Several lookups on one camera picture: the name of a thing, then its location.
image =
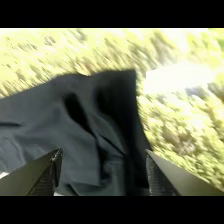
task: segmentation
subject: grass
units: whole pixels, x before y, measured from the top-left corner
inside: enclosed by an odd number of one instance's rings
[[[224,73],[196,92],[144,95],[146,71],[183,59],[223,66],[223,29],[0,30],[0,94],[66,73],[134,68],[145,133],[155,152],[224,190]]]

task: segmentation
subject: dark garment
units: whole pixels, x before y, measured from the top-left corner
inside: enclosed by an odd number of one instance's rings
[[[0,171],[56,148],[64,195],[139,195],[148,187],[135,71],[71,74],[0,100]]]

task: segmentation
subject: black cloth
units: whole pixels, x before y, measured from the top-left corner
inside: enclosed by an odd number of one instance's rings
[[[56,148],[63,195],[138,195],[148,187],[134,70],[58,76],[0,100],[0,171]]]

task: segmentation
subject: sunlit ground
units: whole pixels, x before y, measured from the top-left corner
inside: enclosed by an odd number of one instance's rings
[[[134,68],[155,152],[224,190],[223,29],[0,29],[0,96]]]

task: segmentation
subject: yellow-green ground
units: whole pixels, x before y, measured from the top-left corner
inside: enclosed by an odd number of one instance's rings
[[[145,133],[157,154],[224,190],[223,29],[0,29],[0,94],[56,75],[134,68]],[[220,69],[186,92],[144,95],[146,71],[182,59]]]

